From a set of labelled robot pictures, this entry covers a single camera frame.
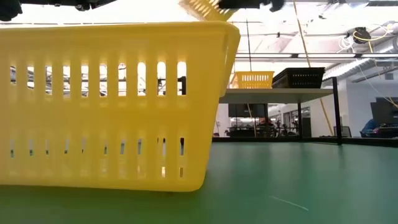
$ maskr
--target shelf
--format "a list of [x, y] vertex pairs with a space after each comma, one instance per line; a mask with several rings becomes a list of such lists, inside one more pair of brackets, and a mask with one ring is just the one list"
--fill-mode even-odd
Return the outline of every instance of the shelf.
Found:
[[304, 103], [333, 94], [329, 89], [227, 89], [220, 103]]

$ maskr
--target green floor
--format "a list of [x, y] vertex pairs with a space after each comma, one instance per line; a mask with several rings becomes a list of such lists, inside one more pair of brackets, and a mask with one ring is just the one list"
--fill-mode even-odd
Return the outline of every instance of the green floor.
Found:
[[398, 149], [214, 143], [192, 193], [0, 187], [0, 223], [398, 223]]

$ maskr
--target yellow basket on shelf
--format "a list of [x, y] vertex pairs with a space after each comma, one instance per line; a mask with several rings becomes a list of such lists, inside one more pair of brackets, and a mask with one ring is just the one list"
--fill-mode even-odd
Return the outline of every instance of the yellow basket on shelf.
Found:
[[234, 10], [218, 8], [219, 0], [181, 0], [180, 6], [200, 21], [227, 21]]
[[232, 88], [272, 88], [274, 72], [235, 72]]
[[[226, 22], [1, 29], [0, 184], [199, 189], [238, 44], [238, 29]], [[181, 61], [186, 95], [177, 94]], [[137, 94], [140, 62], [145, 96]], [[166, 65], [166, 95], [158, 95], [158, 62]], [[118, 96], [120, 63], [126, 96]], [[104, 64], [108, 94], [100, 96]], [[46, 92], [49, 65], [52, 92]], [[82, 65], [88, 66], [87, 97]], [[64, 66], [70, 67], [70, 96], [64, 96]], [[33, 90], [28, 67], [34, 68]]]

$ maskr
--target yellow cable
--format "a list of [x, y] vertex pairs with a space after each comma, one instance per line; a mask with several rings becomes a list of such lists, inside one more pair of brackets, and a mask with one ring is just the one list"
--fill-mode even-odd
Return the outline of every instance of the yellow cable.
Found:
[[[251, 116], [249, 103], [248, 103], [248, 108], [249, 108], [250, 119], [253, 119], [253, 117]], [[257, 130], [256, 129], [257, 129], [257, 127], [256, 127], [256, 119], [254, 118], [254, 137], [255, 138], [257, 137]]]
[[303, 30], [301, 28], [301, 23], [299, 20], [299, 14], [297, 13], [296, 0], [293, 0], [293, 7], [294, 7], [294, 11], [296, 13], [296, 19], [297, 19], [298, 29], [299, 29], [300, 35], [301, 35], [301, 41], [303, 42], [305, 58], [307, 59], [308, 66], [311, 68], [310, 58], [308, 57], [307, 46], [305, 45]]
[[368, 44], [369, 44], [369, 48], [371, 49], [371, 53], [373, 54], [373, 49], [372, 49], [371, 42], [369, 41]]
[[363, 41], [374, 41], [374, 40], [380, 40], [381, 38], [385, 38], [386, 35], [389, 33], [389, 29], [386, 31], [386, 33], [385, 33], [384, 35], [382, 35], [381, 37], [375, 38], [375, 39], [364, 39], [364, 38], [360, 38], [360, 37], [355, 36], [356, 33], [357, 33], [357, 32], [355, 31], [355, 32], [353, 33], [353, 36], [354, 36], [355, 38], [357, 38], [358, 40], [363, 40]]
[[[306, 59], [307, 59], [308, 67], [311, 67], [310, 58], [309, 58], [308, 52], [307, 52], [307, 46], [305, 45], [305, 41], [304, 41], [303, 30], [302, 30], [302, 28], [301, 28], [301, 23], [300, 23], [300, 20], [299, 20], [299, 14], [297, 13], [296, 0], [293, 0], [293, 7], [294, 7], [294, 11], [295, 11], [295, 13], [296, 13], [296, 19], [297, 19], [298, 29], [299, 29], [299, 31], [300, 31], [301, 41], [303, 42], [303, 47], [304, 47], [304, 52], [305, 52], [305, 57], [306, 57]], [[330, 125], [329, 117], [328, 117], [328, 115], [326, 114], [325, 106], [323, 105], [323, 100], [322, 100], [321, 98], [319, 98], [319, 101], [321, 102], [323, 114], [325, 115], [326, 122], [328, 123], [328, 127], [329, 127], [330, 134], [333, 135], [333, 130], [332, 130], [331, 125]]]

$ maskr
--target black bin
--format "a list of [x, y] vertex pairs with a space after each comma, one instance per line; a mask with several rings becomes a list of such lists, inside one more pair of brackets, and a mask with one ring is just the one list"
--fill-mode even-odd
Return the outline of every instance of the black bin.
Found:
[[273, 88], [321, 88], [325, 68], [286, 68], [272, 80]]

